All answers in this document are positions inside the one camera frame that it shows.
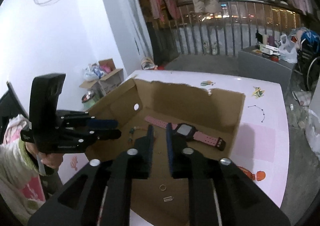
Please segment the person left hand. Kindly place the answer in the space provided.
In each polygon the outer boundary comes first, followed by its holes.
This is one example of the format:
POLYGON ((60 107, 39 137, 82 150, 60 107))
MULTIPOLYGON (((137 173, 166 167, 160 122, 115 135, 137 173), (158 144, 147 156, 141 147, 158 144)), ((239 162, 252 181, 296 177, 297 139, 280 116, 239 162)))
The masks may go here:
POLYGON ((45 154, 40 152, 33 143, 25 143, 27 151, 35 158, 39 158, 40 162, 52 169, 58 169, 63 162, 63 153, 45 154))

